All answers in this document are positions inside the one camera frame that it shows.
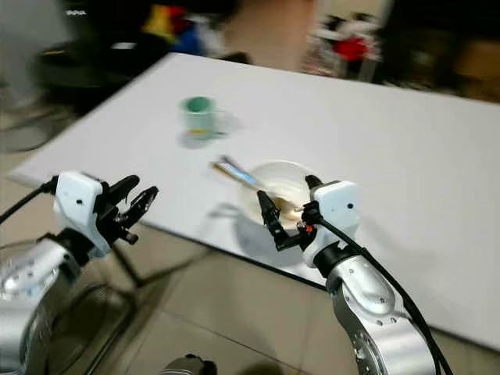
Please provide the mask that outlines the white bowl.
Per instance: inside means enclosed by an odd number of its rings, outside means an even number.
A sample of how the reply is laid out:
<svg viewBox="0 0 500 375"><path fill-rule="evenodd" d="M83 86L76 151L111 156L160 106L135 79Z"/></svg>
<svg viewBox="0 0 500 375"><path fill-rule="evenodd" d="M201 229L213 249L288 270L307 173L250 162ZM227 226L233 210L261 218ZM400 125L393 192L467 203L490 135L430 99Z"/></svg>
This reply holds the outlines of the white bowl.
<svg viewBox="0 0 500 375"><path fill-rule="evenodd" d="M247 168L247 171L263 185L280 210L279 222L282 227L286 230L295 229L297 222L301 220L302 212L295 211L293 205L300 209L312 200L305 177L312 175L313 171L296 162L284 160L264 162L258 166ZM240 187L237 201L244 217L253 223L263 225L256 190Z"/></svg>

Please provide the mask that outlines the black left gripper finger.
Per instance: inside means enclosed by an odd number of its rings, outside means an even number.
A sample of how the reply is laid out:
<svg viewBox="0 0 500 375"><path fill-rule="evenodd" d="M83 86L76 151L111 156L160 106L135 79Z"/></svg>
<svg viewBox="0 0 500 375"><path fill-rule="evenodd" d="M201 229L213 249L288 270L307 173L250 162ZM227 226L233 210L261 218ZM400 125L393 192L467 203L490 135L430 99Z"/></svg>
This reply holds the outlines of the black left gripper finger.
<svg viewBox="0 0 500 375"><path fill-rule="evenodd" d="M139 185L139 182L140 178L137 175L125 176L106 188L105 197L108 201L122 201Z"/></svg>
<svg viewBox="0 0 500 375"><path fill-rule="evenodd" d="M128 210L124 212L124 226L132 227L150 210L155 201L159 189L152 186L140 192L129 204Z"/></svg>

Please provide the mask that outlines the metal spoon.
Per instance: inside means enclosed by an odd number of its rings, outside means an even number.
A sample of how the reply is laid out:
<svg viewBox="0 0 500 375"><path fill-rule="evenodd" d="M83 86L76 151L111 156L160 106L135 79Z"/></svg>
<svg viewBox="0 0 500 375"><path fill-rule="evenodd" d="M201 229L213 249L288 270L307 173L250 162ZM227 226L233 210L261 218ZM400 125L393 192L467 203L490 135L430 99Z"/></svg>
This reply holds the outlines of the metal spoon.
<svg viewBox="0 0 500 375"><path fill-rule="evenodd" d="M265 185L257 179L248 171L241 168L228 156L222 155L217 161L211 162L212 168L221 172L223 175L243 184L247 188L251 188L254 191L263 191L271 199L272 203L283 213L301 213L303 208L286 197L285 195L279 195L278 193L269 190Z"/></svg>

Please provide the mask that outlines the yellow red blue toy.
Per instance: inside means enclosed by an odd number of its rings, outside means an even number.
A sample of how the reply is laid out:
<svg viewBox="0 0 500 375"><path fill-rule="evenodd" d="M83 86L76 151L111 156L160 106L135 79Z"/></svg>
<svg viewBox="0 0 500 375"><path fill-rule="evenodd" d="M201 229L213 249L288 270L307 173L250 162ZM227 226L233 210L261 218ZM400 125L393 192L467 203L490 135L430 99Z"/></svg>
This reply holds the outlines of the yellow red blue toy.
<svg viewBox="0 0 500 375"><path fill-rule="evenodd" d="M152 5L141 29L167 41L176 53L218 57L226 51L210 15L189 13L177 5Z"/></svg>

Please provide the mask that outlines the green ceramic mug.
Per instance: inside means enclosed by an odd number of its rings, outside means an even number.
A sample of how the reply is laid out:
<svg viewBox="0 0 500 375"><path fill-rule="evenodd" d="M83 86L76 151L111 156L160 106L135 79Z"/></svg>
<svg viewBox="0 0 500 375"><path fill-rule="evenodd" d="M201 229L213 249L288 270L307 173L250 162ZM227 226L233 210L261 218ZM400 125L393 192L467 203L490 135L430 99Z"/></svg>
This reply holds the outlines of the green ceramic mug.
<svg viewBox="0 0 500 375"><path fill-rule="evenodd" d="M229 116L205 96L193 96L180 102L186 141L211 141L226 137Z"/></svg>

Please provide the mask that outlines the brown cardboard box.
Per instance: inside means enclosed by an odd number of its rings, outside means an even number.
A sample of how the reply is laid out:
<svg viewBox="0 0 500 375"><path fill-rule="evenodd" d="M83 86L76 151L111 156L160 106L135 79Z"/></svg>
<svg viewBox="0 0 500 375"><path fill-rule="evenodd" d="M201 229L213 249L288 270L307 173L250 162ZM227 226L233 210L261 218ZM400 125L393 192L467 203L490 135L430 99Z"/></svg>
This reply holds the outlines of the brown cardboard box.
<svg viewBox="0 0 500 375"><path fill-rule="evenodd" d="M500 40L468 40L455 72L463 97L500 104Z"/></svg>

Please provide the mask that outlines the black office chair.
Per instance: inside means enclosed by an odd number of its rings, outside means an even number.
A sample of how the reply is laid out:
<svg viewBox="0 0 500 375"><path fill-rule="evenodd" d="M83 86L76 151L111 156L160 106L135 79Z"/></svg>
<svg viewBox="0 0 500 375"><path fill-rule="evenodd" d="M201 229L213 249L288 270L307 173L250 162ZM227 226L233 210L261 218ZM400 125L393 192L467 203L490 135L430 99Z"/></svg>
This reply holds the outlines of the black office chair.
<svg viewBox="0 0 500 375"><path fill-rule="evenodd" d="M171 45L157 37L96 51L67 41L39 52L28 72L41 93L13 108L12 124L0 131L1 150L40 148L170 53Z"/></svg>

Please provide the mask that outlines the white rack with red item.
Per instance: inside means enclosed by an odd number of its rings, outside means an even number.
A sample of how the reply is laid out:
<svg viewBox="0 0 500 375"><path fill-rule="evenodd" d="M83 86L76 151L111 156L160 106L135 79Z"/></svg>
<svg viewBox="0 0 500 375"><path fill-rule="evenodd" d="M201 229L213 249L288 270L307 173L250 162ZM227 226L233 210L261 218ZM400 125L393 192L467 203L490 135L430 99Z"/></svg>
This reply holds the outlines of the white rack with red item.
<svg viewBox="0 0 500 375"><path fill-rule="evenodd" d="M322 15L308 36L300 71L372 83L382 60L379 29L379 19L368 13L355 12L347 19Z"/></svg>

